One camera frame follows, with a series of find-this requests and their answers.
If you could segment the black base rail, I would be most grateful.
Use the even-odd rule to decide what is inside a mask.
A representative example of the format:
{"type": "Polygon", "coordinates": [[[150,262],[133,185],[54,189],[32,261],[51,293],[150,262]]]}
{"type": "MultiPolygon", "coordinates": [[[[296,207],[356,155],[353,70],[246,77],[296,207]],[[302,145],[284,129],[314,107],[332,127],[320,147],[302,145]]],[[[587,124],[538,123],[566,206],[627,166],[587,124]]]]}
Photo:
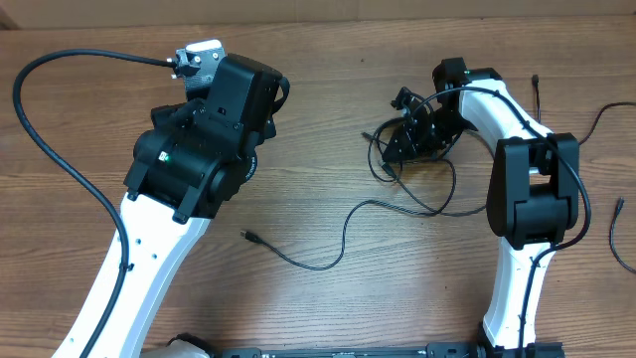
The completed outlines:
{"type": "Polygon", "coordinates": [[[488,348],[469,342],[434,342],[421,347],[331,348],[299,350],[226,349],[222,358],[564,358],[561,343],[530,344],[517,349],[488,348]]]}

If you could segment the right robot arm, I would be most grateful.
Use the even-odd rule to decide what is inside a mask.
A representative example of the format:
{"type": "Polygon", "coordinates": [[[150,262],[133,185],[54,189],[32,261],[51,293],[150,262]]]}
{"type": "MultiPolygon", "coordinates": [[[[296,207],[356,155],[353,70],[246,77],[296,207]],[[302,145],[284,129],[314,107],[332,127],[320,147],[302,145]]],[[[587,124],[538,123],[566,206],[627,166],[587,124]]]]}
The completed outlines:
{"type": "Polygon", "coordinates": [[[440,160],[465,131],[488,145],[493,166],[485,210],[499,240],[489,307],[467,357],[561,357],[561,344],[540,343],[535,319],[543,281],[564,236],[588,202],[578,175],[579,144],[531,118],[492,68],[469,70],[461,58],[432,73],[435,93],[401,88],[391,105],[401,115],[380,151],[384,171],[421,159],[440,160]]]}

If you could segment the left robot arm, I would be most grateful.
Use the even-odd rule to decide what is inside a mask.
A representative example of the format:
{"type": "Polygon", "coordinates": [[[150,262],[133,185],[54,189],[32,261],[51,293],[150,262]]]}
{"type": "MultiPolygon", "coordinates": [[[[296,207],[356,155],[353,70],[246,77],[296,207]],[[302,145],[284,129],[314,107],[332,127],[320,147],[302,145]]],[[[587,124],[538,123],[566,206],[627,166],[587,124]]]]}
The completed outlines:
{"type": "Polygon", "coordinates": [[[278,70],[220,50],[170,60],[186,102],[152,109],[125,176],[116,230],[58,357],[138,357],[168,288],[222,204],[254,173],[289,93],[278,70]]]}

